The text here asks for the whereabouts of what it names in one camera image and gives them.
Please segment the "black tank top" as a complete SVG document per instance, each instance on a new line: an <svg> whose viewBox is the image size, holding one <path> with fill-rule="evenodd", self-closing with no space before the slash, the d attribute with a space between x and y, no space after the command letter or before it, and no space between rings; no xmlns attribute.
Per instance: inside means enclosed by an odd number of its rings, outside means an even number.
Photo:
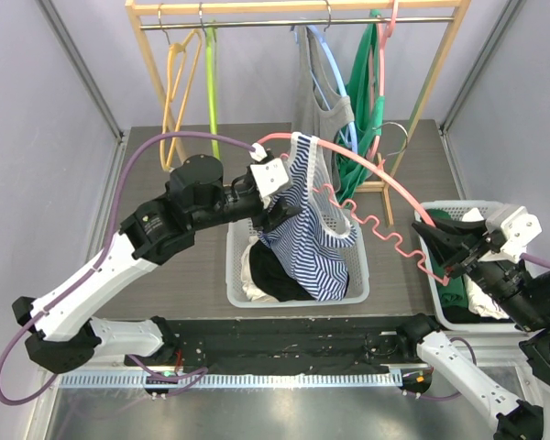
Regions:
<svg viewBox="0 0 550 440"><path fill-rule="evenodd" d="M274 252L260 240L249 250L249 268L254 284L280 303L313 299L297 280L287 274Z"/></svg>

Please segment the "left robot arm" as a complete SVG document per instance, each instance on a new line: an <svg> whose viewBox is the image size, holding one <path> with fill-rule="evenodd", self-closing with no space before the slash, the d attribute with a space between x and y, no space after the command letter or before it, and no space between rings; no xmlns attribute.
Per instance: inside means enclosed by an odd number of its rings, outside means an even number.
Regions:
<svg viewBox="0 0 550 440"><path fill-rule="evenodd" d="M300 212L282 192L292 185L288 166L271 154L229 185L219 159L195 155L170 173L166 191L140 205L100 253L55 291L13 304L31 361L62 374L94 358L132 355L165 366L180 341L158 316L140 322L108 321L94 313L129 284L191 248L200 230L249 219L269 232Z"/></svg>

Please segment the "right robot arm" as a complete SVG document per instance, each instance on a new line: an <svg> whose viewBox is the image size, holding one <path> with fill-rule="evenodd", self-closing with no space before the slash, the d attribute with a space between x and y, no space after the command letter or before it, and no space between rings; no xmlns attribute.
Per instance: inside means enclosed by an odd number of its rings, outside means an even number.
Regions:
<svg viewBox="0 0 550 440"><path fill-rule="evenodd" d="M515 334L488 332L474 339L489 360L524 361L539 399L529 402L506 390L422 313L398 327L397 354L434 368L484 418L493 438L550 439L550 263L526 252L541 232L537 218L425 218L412 226L447 277L469 276L511 318Z"/></svg>

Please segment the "blue striped tank top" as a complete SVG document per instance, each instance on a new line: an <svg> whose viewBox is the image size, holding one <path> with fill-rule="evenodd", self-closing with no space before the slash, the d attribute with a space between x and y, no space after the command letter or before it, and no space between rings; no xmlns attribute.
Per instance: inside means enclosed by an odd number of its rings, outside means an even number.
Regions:
<svg viewBox="0 0 550 440"><path fill-rule="evenodd" d="M353 247L358 231L334 206L335 190L318 138L291 134L289 157L284 161L291 187L276 195L300 212L273 231L260 235L286 274L316 301L341 301L349 273L342 248Z"/></svg>

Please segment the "yellow plastic hanger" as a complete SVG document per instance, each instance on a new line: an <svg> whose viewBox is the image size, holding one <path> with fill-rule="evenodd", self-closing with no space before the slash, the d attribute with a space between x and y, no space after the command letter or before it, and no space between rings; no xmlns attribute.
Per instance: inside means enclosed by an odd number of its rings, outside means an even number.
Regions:
<svg viewBox="0 0 550 440"><path fill-rule="evenodd" d="M167 90L163 105L163 118L161 125L162 134L181 130L185 109L190 98L193 78L198 65L199 57L201 55L203 43L203 38L199 29L191 30L183 41L174 43L171 43L169 34L166 30L164 30L164 33L166 34L169 48L166 63ZM179 111L176 116L173 116L173 104L182 84L182 79L187 64L188 49L193 49L192 65L184 82L185 85L182 90L183 94ZM159 143L159 163L165 172L172 171L173 159L178 157L181 160L183 155L184 150L182 142L178 137L163 139Z"/></svg>

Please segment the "lime green hanger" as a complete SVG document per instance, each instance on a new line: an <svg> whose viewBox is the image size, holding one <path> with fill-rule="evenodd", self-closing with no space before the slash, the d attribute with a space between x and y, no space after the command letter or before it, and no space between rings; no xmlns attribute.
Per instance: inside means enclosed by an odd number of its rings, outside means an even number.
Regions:
<svg viewBox="0 0 550 440"><path fill-rule="evenodd" d="M216 33L213 27L208 27L204 23L203 4L198 5L198 16L200 20L201 30L204 34L205 41L205 74L206 74L206 91L208 102L209 128L210 133L217 134L217 86L215 81L216 74Z"/></svg>

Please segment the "white tank top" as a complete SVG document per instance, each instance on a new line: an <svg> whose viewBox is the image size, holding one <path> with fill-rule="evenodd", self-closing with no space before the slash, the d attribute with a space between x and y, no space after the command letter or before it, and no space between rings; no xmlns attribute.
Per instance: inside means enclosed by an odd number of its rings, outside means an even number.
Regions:
<svg viewBox="0 0 550 440"><path fill-rule="evenodd" d="M247 296L247 299L252 303L276 303L277 299L262 291L252 279L250 270L250 250L258 241L259 239L256 236L252 236L240 259L240 281L242 283L242 290Z"/></svg>

